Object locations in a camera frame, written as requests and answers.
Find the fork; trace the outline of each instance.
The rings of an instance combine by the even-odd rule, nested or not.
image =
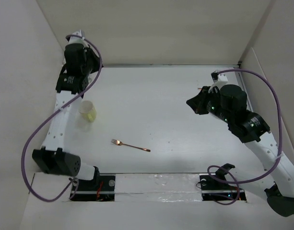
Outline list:
[[[144,151],[146,151],[146,152],[151,152],[151,150],[150,149],[145,149],[145,148],[140,148],[140,147],[136,147],[136,146],[132,146],[132,145],[128,145],[128,144],[124,144],[124,143],[122,143],[120,140],[115,140],[115,139],[112,139],[112,141],[111,141],[113,144],[115,144],[115,145],[126,145],[126,146],[130,146],[130,147],[133,147],[133,148],[136,148],[136,149],[139,149],[139,150],[144,150]]]

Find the white table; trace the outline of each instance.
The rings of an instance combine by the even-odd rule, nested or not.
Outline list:
[[[261,163],[228,131],[227,124],[211,115],[196,115],[186,105],[186,100],[198,94],[198,87],[212,84],[210,73],[216,69],[219,67],[104,69],[84,97],[94,102],[97,118],[89,124],[77,116],[70,136],[71,153],[99,167],[101,173],[201,173],[211,164],[231,163],[262,174]],[[230,73],[228,79],[238,84],[235,74]],[[115,146],[110,143],[112,138],[151,152]],[[67,183],[66,177],[37,173],[33,188],[53,198]],[[237,201],[228,207],[202,202],[199,192],[197,199],[188,202],[124,198],[71,202],[69,194],[67,191],[54,203],[30,195],[21,229],[294,230],[293,216],[277,215],[250,193],[246,193],[248,203]]]

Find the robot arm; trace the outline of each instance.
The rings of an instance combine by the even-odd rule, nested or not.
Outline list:
[[[61,110],[51,121],[41,149],[33,151],[33,159],[39,168],[49,174],[67,175],[81,180],[92,181],[99,175],[98,168],[81,162],[79,156],[69,153],[69,133],[74,129],[76,112],[82,97],[67,107],[62,106],[84,91],[88,76],[99,70],[99,57],[77,37],[71,37],[65,47],[66,64],[63,66],[56,85],[54,112]]]
[[[247,110],[247,94],[236,85],[225,85],[225,77],[219,75],[212,86],[204,86],[200,93],[187,101],[196,114],[211,113],[228,124],[237,136],[269,170],[277,160],[277,143],[264,119]],[[280,162],[271,174],[262,180],[241,184],[241,188],[266,199],[271,208],[282,216],[294,214],[294,165],[282,152]],[[246,172],[229,165],[238,181],[254,178]],[[225,174],[216,177],[233,181]]]

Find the yellow cup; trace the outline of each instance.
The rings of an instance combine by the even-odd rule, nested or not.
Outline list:
[[[97,117],[97,112],[91,101],[81,102],[79,112],[82,117],[89,122],[93,122]]]

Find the purple cable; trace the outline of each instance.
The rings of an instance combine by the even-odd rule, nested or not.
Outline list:
[[[279,156],[281,154],[281,152],[282,152],[281,109],[280,109],[279,99],[278,99],[278,96],[277,96],[274,88],[271,86],[271,84],[264,77],[262,77],[258,73],[255,73],[255,72],[253,72],[251,70],[247,70],[247,69],[227,69],[227,70],[219,71],[218,74],[227,73],[227,72],[245,72],[245,73],[251,73],[251,74],[257,76],[258,78],[260,78],[262,81],[264,81],[265,84],[267,84],[267,86],[269,87],[269,89],[272,92],[272,95],[273,95],[273,97],[275,99],[276,105],[277,105],[277,116],[278,116],[278,125],[279,125],[279,145],[278,145],[278,156]],[[218,182],[221,182],[221,183],[224,183],[224,184],[236,184],[236,186],[238,187],[239,184],[246,184],[246,183],[258,181],[258,180],[260,180],[260,179],[268,176],[269,174],[271,174],[276,169],[276,167],[278,166],[279,162],[280,162],[280,157],[275,161],[274,165],[266,173],[264,173],[263,175],[258,176],[256,178],[253,178],[253,179],[250,179],[250,180],[245,180],[245,181],[237,181],[232,176],[232,174],[230,174],[230,173],[229,173],[229,175],[232,177],[232,179],[234,181],[224,181],[224,180],[218,179],[217,177],[211,175],[211,173],[210,173],[210,169],[211,168],[218,168],[218,169],[221,169],[221,170],[224,170],[224,171],[227,172],[227,170],[225,170],[224,168],[222,168],[220,166],[217,166],[217,165],[211,165],[211,166],[209,166],[208,169],[207,169],[207,172],[208,172],[209,176],[212,179],[214,179],[214,180],[216,180]],[[238,200],[238,197],[236,199],[234,199],[234,201],[231,202],[231,203],[229,203],[229,204],[223,204],[223,203],[220,203],[220,202],[217,202],[217,203],[222,204],[222,205],[230,205],[230,204],[233,204],[235,201],[237,201]]]
[[[88,44],[90,44],[95,51],[98,53],[99,59],[100,59],[100,67],[99,67],[99,71],[97,72],[97,75],[95,77],[95,79],[91,82],[91,84],[84,90],[82,91],[80,94],[78,94],[77,96],[75,96],[74,98],[72,98],[70,101],[68,101],[67,103],[65,103],[61,108],[66,108],[69,104],[71,104],[72,102],[74,102],[76,99],[78,99],[79,97],[81,97],[84,93],[86,93],[97,81],[97,79],[100,76],[101,70],[102,70],[102,56],[100,54],[100,51],[98,50],[98,48],[92,44],[89,40],[87,40],[86,38],[83,38],[82,36],[76,35],[76,34],[71,34],[66,36],[66,39],[70,38],[70,37],[78,37],[80,39],[85,40]],[[39,132],[39,130],[46,124],[48,123],[53,117],[55,117],[61,110],[58,109],[57,111],[55,111],[51,116],[49,116],[43,123],[41,123],[41,125],[31,134],[31,136],[27,139],[23,150],[22,150],[22,155],[21,155],[21,173],[22,173],[22,177],[24,180],[24,183],[27,187],[27,189],[34,195],[36,196],[39,200],[45,201],[45,202],[54,202],[57,199],[59,199],[64,193],[65,191],[68,189],[68,187],[75,181],[75,178],[73,178],[69,184],[61,191],[61,193],[55,197],[54,199],[46,199],[43,198],[42,196],[40,196],[38,193],[35,192],[35,190],[31,187],[31,185],[29,184],[28,180],[27,180],[27,176],[26,176],[26,171],[25,171],[25,155],[26,155],[26,151],[27,151],[27,147],[29,145],[29,143],[31,142],[31,140],[33,139],[33,137]]]

